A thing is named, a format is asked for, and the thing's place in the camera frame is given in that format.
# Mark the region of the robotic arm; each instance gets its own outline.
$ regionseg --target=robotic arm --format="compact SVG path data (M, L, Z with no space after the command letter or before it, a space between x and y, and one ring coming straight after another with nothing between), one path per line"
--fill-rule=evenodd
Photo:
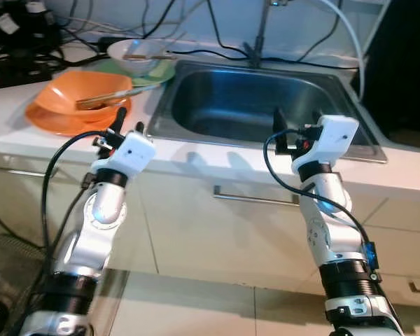
M126 218L125 186L155 154L154 145L141 133L118 133L124 115L125 109L120 110L106 136L95 139L101 149L91 167L93 186L75 217L76 229L63 241L41 301L24 321L21 336L86 335L97 282Z
M125 186L155 154L153 144L140 133L119 134L121 123L94 142L101 149L91 168L93 187L80 206L76 229L59 250L41 302L24 320L21 336L87 332L97 282L126 217ZM293 172L302 181L300 192L326 197L351 210L350 196L331 168L347 151L357 128L352 118L324 115L317 125L299 131L302 136L295 150L287 149L285 136L276 138L276 153L292 156ZM301 196L300 208L327 296L325 314L335 328L330 336L404 336L379 286L375 247L366 233L331 202Z
M358 121L323 115L307 126L291 151L292 169L301 190L326 197L346 210L351 198L331 168L348 149ZM322 279L325 315L335 328L330 336L404 336L391 303L379 283L375 246L343 211L327 202L300 197L307 241Z

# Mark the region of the orange bowl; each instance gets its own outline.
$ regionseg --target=orange bowl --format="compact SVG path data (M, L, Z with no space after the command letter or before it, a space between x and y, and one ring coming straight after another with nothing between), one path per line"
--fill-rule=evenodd
M47 111L75 116L84 121L96 121L116 113L119 106L95 110L78 110L76 101L132 88L132 79L114 73L69 71L53 79L38 94L34 102ZM130 99L122 99L123 105Z
M111 115L99 121L85 122L72 115L47 111L35 103L27 106L25 116L31 124L41 130L68 137L87 131L105 130L115 118Z

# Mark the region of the chopsticks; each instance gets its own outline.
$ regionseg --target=chopsticks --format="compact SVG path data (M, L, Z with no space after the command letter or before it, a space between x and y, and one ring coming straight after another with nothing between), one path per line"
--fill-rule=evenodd
M102 94L99 96L95 96L92 98L81 99L76 101L76 108L78 110L90 110L90 109L97 109L101 108L103 104L106 102L110 102L115 99L126 98L130 96L137 95L143 91L152 90L157 88L159 85L148 85L143 87L136 87L130 90L122 90L108 94Z
M176 60L176 56L172 55L123 55L124 60Z

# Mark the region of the white cable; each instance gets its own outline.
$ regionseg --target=white cable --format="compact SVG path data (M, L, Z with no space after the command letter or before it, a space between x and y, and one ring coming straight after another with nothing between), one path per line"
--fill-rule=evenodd
M365 65L364 65L364 58L363 52L361 51L361 46L359 44L358 37L350 24L349 19L343 14L343 12L336 7L332 2L329 0L319 0L323 2L325 5L330 7L336 14L339 15L339 18L343 21L345 27L347 28L348 32L350 33L351 40L355 46L356 54L358 56L358 68L359 68L359 100L363 99L364 96L364 87L365 87Z
M181 19L179 20L179 21L164 21L163 23L162 23L162 25L181 25L183 22L185 22L189 17L190 17L190 15L194 12L194 11L196 11L196 9L198 9L204 2L205 2L206 0L199 0L199 1L197 1L193 6L191 6L191 8L189 9L189 10L187 10L187 12L185 13L185 14L183 14L182 16L181 16ZM95 22L95 21L91 21L91 20L86 20L86 19L82 19L82 18L80 18L80 17L69 17L69 16L59 16L60 18L64 18L64 19L70 19L70 20L73 20L73 21L79 21L79 22L87 22L87 24L88 25L94 25L94 26L96 26L96 27L101 27L101 28L103 28L103 29L106 29L106 30L108 30L108 31L110 31L110 32L114 32L114 33L123 33L123 32L130 32L130 31L134 31L134 30L137 30L137 29L140 29L141 28L141 24L138 24L138 25L136 25L136 26L133 26L133 27L129 27L129 28L119 28L119 27L116 27L115 25L113 25L113 24L106 24L106 23L102 23L102 22ZM149 22L149 23L146 23L145 25L146 26L154 26L154 25L156 25L157 23L156 22Z

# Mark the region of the metal handle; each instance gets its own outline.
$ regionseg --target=metal handle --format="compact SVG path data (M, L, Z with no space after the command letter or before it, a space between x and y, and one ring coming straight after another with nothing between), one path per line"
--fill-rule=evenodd
M409 282L409 288L411 288L411 292L420 294L420 289L418 289L417 286L415 286L415 283L413 281Z
M230 195L221 193L221 186L213 186L213 197L219 198L221 200L232 200L232 201L244 201L244 202L255 202L255 203L266 203L266 204L278 204L278 205L288 205L292 207L298 207L299 197L297 195L291 195L291 202L279 201L277 199L267 199L267 198L258 198L258 197L249 197L249 196L239 196L239 195Z
M50 179L52 179L56 175L57 171L58 171L58 168L54 167L53 171L51 172ZM25 175L25 176L34 176L34 177L45 176L45 173L39 173L38 171L18 170L18 169L10 169L10 168L3 168L3 167L0 167L0 172L17 174L17 175Z

